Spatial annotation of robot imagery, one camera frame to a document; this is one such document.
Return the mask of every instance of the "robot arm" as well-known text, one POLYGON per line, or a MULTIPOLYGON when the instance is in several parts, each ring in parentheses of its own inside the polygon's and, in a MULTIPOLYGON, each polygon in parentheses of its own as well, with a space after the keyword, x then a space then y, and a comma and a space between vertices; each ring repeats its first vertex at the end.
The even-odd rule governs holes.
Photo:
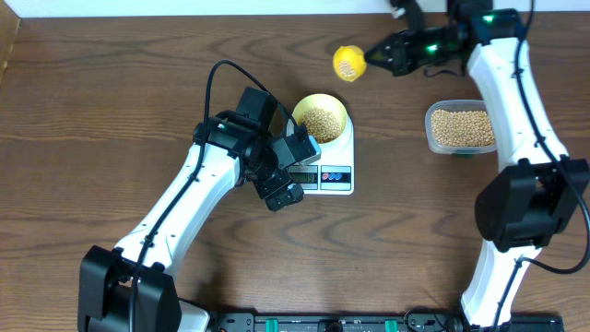
MULTIPOLYGON (((571 188, 557 174, 541 146, 517 87, 514 55, 524 27, 513 9, 491 10, 487 1, 450 1, 455 24, 424 30, 403 30, 387 37, 365 54, 368 64, 403 76, 424 65, 461 59, 486 103, 498 148, 500 175, 476 201, 476 222, 484 238, 474 277, 461 297, 468 326, 511 319, 511 305, 529 263, 515 269, 521 257, 534 259, 552 235, 565 229, 577 206, 571 188)), ((519 53, 520 76, 549 151, 560 160, 583 192, 589 178, 585 160, 569 160, 545 114, 528 59, 528 44, 519 53)))
POLYGON ((270 135, 277 106, 269 93, 247 88, 236 112, 208 118, 207 129, 203 124, 196 127, 195 143, 184 165, 156 206, 112 251, 94 246, 82 260, 78 331, 129 330, 132 297, 125 283, 134 275, 146 235, 178 194, 180 198, 155 230, 139 269, 136 331, 205 330, 208 313, 179 302, 174 278, 209 213, 240 179, 253 182, 272 211, 300 202, 303 190, 290 178, 288 167, 317 160, 321 153, 304 125, 295 125, 290 136, 270 135), (201 139, 204 130, 206 142, 201 139), (196 172, 203 144, 203 162, 196 172))
MULTIPOLYGON (((183 167, 168 190, 149 214, 115 248, 123 250, 124 259, 136 262, 143 245, 158 217, 181 190, 191 172, 195 171, 200 146, 193 145, 183 167)), ((181 197, 168 218, 161 224, 153 244, 147 250, 144 265, 162 264, 164 273, 176 278, 184 255, 203 223, 218 201, 238 182, 240 159, 228 156, 224 148, 206 145, 203 166, 194 182, 181 197)))

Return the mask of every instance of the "white scale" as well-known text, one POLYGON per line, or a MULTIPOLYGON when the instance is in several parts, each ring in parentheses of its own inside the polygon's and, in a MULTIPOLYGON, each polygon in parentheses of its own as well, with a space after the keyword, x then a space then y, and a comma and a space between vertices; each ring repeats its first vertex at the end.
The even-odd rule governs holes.
MULTIPOLYGON (((293 117, 299 122, 303 114, 312 107, 333 111, 342 122, 346 122, 340 136, 328 143, 319 144, 322 156, 307 165, 295 164, 289 167, 293 181, 301 184, 306 195, 350 195, 354 191, 354 128, 344 105, 336 98, 315 94, 300 101, 293 117)), ((293 133, 293 123, 287 126, 288 135, 293 133)))

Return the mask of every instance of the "wood grain surface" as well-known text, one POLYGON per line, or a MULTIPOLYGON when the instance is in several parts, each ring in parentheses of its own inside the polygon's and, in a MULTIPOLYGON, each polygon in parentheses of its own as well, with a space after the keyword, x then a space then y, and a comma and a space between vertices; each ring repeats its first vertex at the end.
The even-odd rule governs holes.
MULTIPOLYGON (((530 36, 539 91, 575 158, 590 158, 589 18, 539 14, 530 36)), ((473 205, 497 161, 432 153, 424 114, 478 91, 468 77, 377 68, 350 84, 331 66, 338 46, 368 49, 404 24, 388 15, 26 20, 0 89, 0 330, 76 328, 81 258, 93 244, 111 248, 170 184, 222 58, 290 108, 316 92, 341 99, 356 130, 356 191, 271 213, 251 185, 232 190, 190 248, 179 295, 261 313, 452 308, 478 260, 473 205)), ((220 69, 212 112, 235 108, 248 84, 220 69)), ((540 259, 570 267, 584 245, 576 213, 540 259)), ((560 277, 531 267, 513 309, 561 314, 567 330, 586 331, 589 282, 588 269, 560 277)))

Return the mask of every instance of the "plastic container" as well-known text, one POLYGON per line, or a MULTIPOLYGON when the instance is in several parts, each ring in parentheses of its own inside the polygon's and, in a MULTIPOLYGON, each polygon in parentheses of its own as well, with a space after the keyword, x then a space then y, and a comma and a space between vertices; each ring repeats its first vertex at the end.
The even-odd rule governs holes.
POLYGON ((467 111, 488 111, 486 104, 483 101, 439 101, 432 105, 426 112, 426 138, 428 139, 428 147, 432 152, 442 154, 478 154, 488 153, 496 150, 496 145, 486 147, 449 147, 441 145, 432 133, 432 113, 436 110, 444 110, 447 112, 467 112, 467 111))

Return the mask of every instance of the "black cable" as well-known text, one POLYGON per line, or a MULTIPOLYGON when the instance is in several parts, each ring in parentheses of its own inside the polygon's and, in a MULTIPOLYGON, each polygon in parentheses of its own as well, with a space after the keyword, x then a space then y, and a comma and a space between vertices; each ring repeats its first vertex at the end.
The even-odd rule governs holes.
POLYGON ((283 106, 282 103, 278 102, 278 107, 280 108, 280 111, 283 113, 283 117, 285 118, 285 130, 287 130, 287 125, 289 124, 289 120, 291 120, 293 125, 297 125, 297 122, 295 121, 295 118, 293 118, 293 115, 290 114, 289 112, 287 112, 287 109, 285 108, 285 106, 283 106))
POLYGON ((525 36, 522 40, 520 40, 518 42, 518 45, 516 47, 516 54, 514 56, 514 75, 516 76, 516 83, 518 84, 518 91, 520 92, 521 99, 523 100, 523 105, 525 106, 526 115, 528 116, 528 120, 531 123, 531 126, 533 127, 533 132, 535 133, 535 136, 537 137, 537 143, 539 144, 539 146, 541 146, 541 148, 543 149, 545 154, 549 157, 549 159, 551 160, 551 162, 553 163, 555 168, 558 170, 558 172, 560 173, 560 175, 563 178, 563 180, 565 181, 565 183, 570 187, 570 189, 573 192, 573 195, 575 196, 576 200, 578 201, 578 204, 580 205, 580 209, 582 210, 582 214, 584 215, 584 221, 585 221, 585 226, 586 226, 586 249, 585 249, 585 253, 584 253, 582 260, 580 260, 580 262, 575 267, 571 267, 571 268, 562 269, 562 268, 550 267, 550 266, 545 265, 535 259, 531 259, 531 258, 527 258, 527 257, 523 257, 521 259, 525 262, 528 262, 530 264, 541 267, 549 272, 561 274, 561 275, 568 275, 568 274, 572 274, 572 273, 580 271, 582 268, 585 267, 585 265, 590 260, 590 215, 588 213, 588 206, 586 205, 582 195, 575 188, 572 178, 565 171, 565 169, 563 168, 561 163, 555 158, 553 153, 551 153, 547 144, 545 143, 545 138, 541 135, 541 132, 538 129, 537 122, 535 121, 535 117, 533 116, 530 105, 528 104, 528 100, 526 99, 525 87, 523 84, 523 80, 520 76, 522 73, 522 69, 519 66, 519 61, 520 61, 519 55, 520 55, 520 50, 523 45, 523 42, 525 41, 526 35, 527 35, 527 33, 530 29, 530 26, 532 24, 534 13, 535 13, 535 0, 532 0, 531 1, 531 11, 528 16, 528 21, 526 22, 525 36))
POLYGON ((551 151, 549 150, 549 147, 545 143, 545 137, 541 135, 541 132, 537 126, 537 122, 535 121, 535 117, 533 115, 533 112, 531 111, 530 105, 528 104, 528 99, 526 98, 526 93, 525 93, 525 86, 524 86, 523 80, 521 78, 521 74, 523 73, 523 69, 520 67, 520 50, 523 46, 523 42, 525 42, 525 40, 526 40, 528 32, 530 31, 531 25, 533 23, 534 15, 535 15, 535 0, 531 0, 531 9, 530 9, 530 13, 528 15, 528 19, 526 21, 525 33, 524 33, 523 38, 518 42, 518 45, 516 46, 516 52, 514 54, 514 75, 516 77, 516 84, 518 85, 518 91, 520 93, 520 97, 523 101, 523 106, 525 107, 526 116, 528 117, 528 121, 530 122, 531 127, 533 128, 533 132, 535 133, 535 137, 537 138, 537 144, 539 144, 539 146, 543 149, 543 152, 545 152, 545 154, 551 160, 551 163, 553 163, 553 165, 555 166, 557 171, 560 173, 560 175, 563 178, 563 180, 565 181, 565 183, 570 187, 570 189, 573 192, 573 195, 575 196, 576 200, 578 201, 578 204, 580 205, 580 209, 582 210, 582 214, 584 216, 584 223, 585 223, 585 227, 586 227, 586 249, 584 252, 584 256, 582 257, 580 262, 576 266, 571 267, 571 268, 550 267, 550 266, 548 266, 544 263, 541 263, 533 258, 528 258, 528 257, 518 258, 516 260, 516 264, 514 265, 513 274, 511 275, 511 277, 508 281, 508 284, 506 285, 506 288, 504 289, 504 294, 502 295, 501 300, 498 303, 498 311, 496 312, 496 315, 494 318, 494 323, 493 323, 493 326, 491 329, 492 332, 495 332, 497 330, 498 320, 500 318, 500 313, 502 311, 502 307, 504 305, 506 297, 508 296, 508 293, 510 292, 510 288, 513 285, 516 273, 518 272, 518 269, 522 266, 523 262, 528 262, 530 264, 541 267, 541 268, 547 270, 548 272, 552 272, 555 274, 569 275, 569 274, 576 273, 576 272, 580 271, 581 269, 583 269, 586 266, 586 264, 588 263, 588 261, 590 260, 590 215, 588 213, 588 206, 586 205, 584 198, 582 197, 582 194, 579 193, 578 190, 575 188, 575 186, 573 184, 573 180, 570 177, 570 175, 565 171, 565 169, 563 168, 561 163, 557 160, 557 158, 555 158, 555 156, 553 155, 553 153, 551 153, 551 151))
POLYGON ((422 75, 424 75, 424 76, 425 76, 425 77, 427 77, 427 78, 433 78, 433 77, 437 77, 437 76, 439 76, 440 74, 452 75, 452 76, 456 76, 456 77, 458 77, 458 76, 459 76, 459 74, 455 73, 455 72, 454 72, 454 71, 452 71, 452 70, 448 70, 448 69, 439 70, 438 72, 436 72, 436 73, 434 73, 434 74, 431 74, 431 73, 428 71, 428 69, 429 69, 429 68, 430 68, 430 66, 428 66, 428 67, 424 68, 424 71, 422 72, 422 75))
POLYGON ((491 326, 490 332, 496 332, 496 330, 498 329, 498 321, 500 320, 500 313, 502 312, 502 307, 504 306, 504 303, 506 302, 506 298, 508 298, 508 293, 510 292, 510 288, 513 286, 514 279, 516 279, 516 273, 518 273, 518 270, 521 267, 523 267, 523 262, 522 262, 521 258, 516 259, 516 261, 514 262, 513 274, 508 279, 508 284, 506 284, 506 288, 504 289, 504 294, 501 296, 501 299, 498 302, 498 310, 496 311, 496 315, 494 317, 494 323, 491 326))
MULTIPOLYGON (((137 262, 134 266, 133 273, 132 273, 133 281, 131 282, 131 297, 129 299, 129 332, 136 331, 137 285, 138 285, 138 281, 139 281, 139 272, 141 271, 141 267, 143 266, 143 262, 144 262, 144 259, 146 258, 148 248, 150 247, 150 245, 153 244, 154 237, 158 233, 159 227, 164 222, 166 217, 168 217, 168 215, 170 214, 170 212, 172 211, 174 206, 176 206, 176 203, 178 203, 178 201, 184 195, 184 193, 186 192, 188 187, 191 186, 193 181, 198 181, 196 176, 199 173, 199 170, 201 170, 201 166, 203 165, 203 158, 205 157, 205 145, 207 144, 207 139, 208 139, 207 124, 208 124, 208 119, 209 119, 209 104, 211 102, 211 86, 213 84, 213 76, 215 75, 215 72, 218 70, 218 68, 221 65, 231 65, 232 67, 238 69, 242 74, 244 74, 248 78, 250 78, 250 80, 252 80, 253 83, 258 86, 258 88, 260 88, 264 92, 271 94, 270 91, 268 91, 268 89, 266 89, 262 85, 262 83, 260 83, 255 77, 253 77, 245 69, 243 69, 239 65, 236 65, 235 63, 233 63, 230 60, 220 60, 215 65, 213 65, 213 68, 211 68, 211 71, 209 72, 209 78, 207 79, 207 82, 206 82, 205 112, 203 114, 203 128, 204 128, 204 130, 203 130, 203 136, 201 137, 202 143, 201 143, 201 147, 199 149, 199 158, 197 159, 197 162, 196 162, 195 171, 191 173, 191 175, 188 177, 188 179, 186 180, 186 183, 183 185, 181 190, 178 192, 178 194, 176 194, 176 196, 170 202, 170 204, 166 207, 164 212, 162 212, 162 214, 159 216, 158 220, 154 224, 154 227, 152 227, 149 234, 144 238, 144 243, 141 247, 141 251, 139 252, 139 257, 137 258, 137 262)), ((287 116, 289 117, 289 119, 291 121, 293 121, 293 124, 296 125, 297 123, 293 119, 292 115, 287 113, 287 110, 284 108, 284 106, 280 102, 278 102, 278 105, 280 107, 282 107, 282 111, 284 113, 286 113, 287 116)))

